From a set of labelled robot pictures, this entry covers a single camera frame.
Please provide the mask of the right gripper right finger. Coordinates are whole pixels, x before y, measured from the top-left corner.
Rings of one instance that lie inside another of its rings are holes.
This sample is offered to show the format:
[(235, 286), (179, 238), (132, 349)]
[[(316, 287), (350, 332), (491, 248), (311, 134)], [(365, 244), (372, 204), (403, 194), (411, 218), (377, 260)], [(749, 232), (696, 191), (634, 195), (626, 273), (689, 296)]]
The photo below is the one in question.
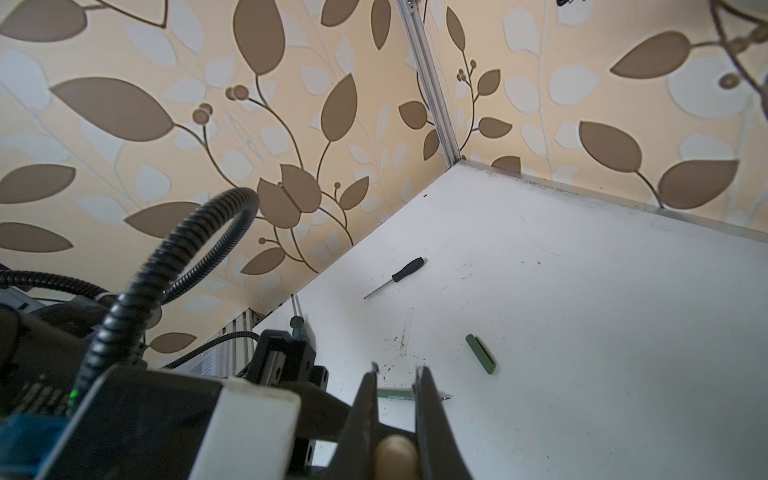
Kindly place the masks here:
[(450, 428), (434, 377), (427, 366), (417, 368), (413, 393), (415, 434), (422, 478), (472, 479)]

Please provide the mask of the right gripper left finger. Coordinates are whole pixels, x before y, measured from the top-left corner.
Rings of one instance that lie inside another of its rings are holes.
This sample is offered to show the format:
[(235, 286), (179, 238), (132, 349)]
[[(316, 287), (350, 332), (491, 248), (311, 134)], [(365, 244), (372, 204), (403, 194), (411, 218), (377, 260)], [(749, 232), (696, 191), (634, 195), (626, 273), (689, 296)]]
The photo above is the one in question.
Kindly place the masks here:
[(378, 368), (362, 378), (323, 479), (372, 479), (379, 428)]

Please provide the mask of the tan pen cap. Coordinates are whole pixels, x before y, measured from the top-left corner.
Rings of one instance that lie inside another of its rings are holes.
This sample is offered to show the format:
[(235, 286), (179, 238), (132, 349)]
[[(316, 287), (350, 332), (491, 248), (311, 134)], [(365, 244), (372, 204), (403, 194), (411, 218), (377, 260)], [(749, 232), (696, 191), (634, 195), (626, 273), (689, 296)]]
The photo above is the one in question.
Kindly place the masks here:
[(419, 480), (419, 454), (415, 444), (402, 435), (385, 437), (377, 446), (373, 462), (374, 480)]

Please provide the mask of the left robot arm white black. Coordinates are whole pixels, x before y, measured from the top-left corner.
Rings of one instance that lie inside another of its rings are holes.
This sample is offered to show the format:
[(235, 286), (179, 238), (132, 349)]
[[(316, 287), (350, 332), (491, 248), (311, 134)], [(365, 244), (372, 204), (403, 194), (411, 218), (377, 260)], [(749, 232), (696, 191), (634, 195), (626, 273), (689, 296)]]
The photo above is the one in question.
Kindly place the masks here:
[[(233, 188), (195, 209), (163, 240), (127, 290), (115, 295), (58, 274), (5, 270), (3, 288), (68, 293), (61, 305), (1, 308), (1, 475), (31, 479), (97, 378), (115, 365), (142, 368), (143, 335), (163, 305), (197, 285), (238, 244), (259, 208)], [(208, 414), (201, 396), (134, 389), (112, 401), (63, 468), (68, 479), (182, 479)]]

